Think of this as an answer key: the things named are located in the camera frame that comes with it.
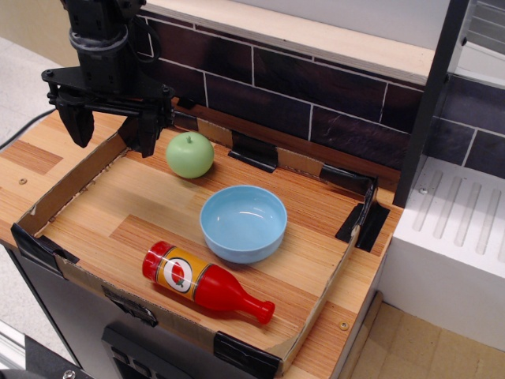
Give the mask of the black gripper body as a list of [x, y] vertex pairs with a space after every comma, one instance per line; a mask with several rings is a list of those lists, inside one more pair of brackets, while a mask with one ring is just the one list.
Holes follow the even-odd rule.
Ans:
[[172, 116], [174, 90], [144, 73], [128, 34], [111, 39], [70, 34], [69, 41], [79, 65], [41, 74], [50, 87], [50, 103], [135, 118], [149, 112], [160, 118]]

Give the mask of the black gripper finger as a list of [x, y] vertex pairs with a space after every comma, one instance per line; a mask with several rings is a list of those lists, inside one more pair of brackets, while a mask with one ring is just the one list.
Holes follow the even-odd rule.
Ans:
[[165, 118], [158, 111], [143, 111], [137, 118], [137, 140], [143, 158], [154, 154], [156, 141], [165, 126]]
[[86, 99], [59, 93], [56, 108], [73, 142], [82, 148], [87, 147], [94, 132], [94, 118], [92, 111], [86, 108]]

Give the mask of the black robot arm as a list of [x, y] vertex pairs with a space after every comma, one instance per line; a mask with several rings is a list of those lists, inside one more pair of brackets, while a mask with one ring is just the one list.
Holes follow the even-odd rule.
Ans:
[[147, 74], [148, 60], [135, 49], [135, 28], [151, 32], [137, 16], [143, 1], [64, 1], [75, 67], [47, 69], [47, 97], [75, 144], [86, 147], [94, 133], [94, 114], [125, 117], [125, 143], [152, 156], [161, 131], [172, 125], [174, 90]]

